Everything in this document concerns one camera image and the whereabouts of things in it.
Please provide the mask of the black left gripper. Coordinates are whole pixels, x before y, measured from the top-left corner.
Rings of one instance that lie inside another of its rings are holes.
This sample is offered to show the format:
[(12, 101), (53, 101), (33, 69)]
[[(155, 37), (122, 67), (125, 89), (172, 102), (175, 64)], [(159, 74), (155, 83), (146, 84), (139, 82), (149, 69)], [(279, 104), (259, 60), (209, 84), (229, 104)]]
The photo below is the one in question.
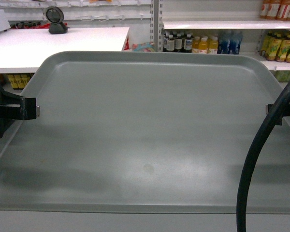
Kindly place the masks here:
[(21, 97), (4, 90), (0, 83), (0, 138), (15, 120), (33, 120), (41, 114), (36, 98)]

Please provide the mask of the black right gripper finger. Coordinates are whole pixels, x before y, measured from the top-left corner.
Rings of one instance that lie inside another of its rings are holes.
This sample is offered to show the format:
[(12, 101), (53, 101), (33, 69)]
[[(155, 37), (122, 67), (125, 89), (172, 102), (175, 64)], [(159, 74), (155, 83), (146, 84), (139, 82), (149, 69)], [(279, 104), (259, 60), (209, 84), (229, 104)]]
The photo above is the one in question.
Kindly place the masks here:
[(274, 115), (276, 119), (275, 125), (282, 125), (282, 119), (284, 117), (290, 117), (290, 103), (286, 106), (286, 108), (282, 111), (282, 113), (276, 113), (274, 110), (274, 104), (268, 104), (265, 107), (267, 115)]

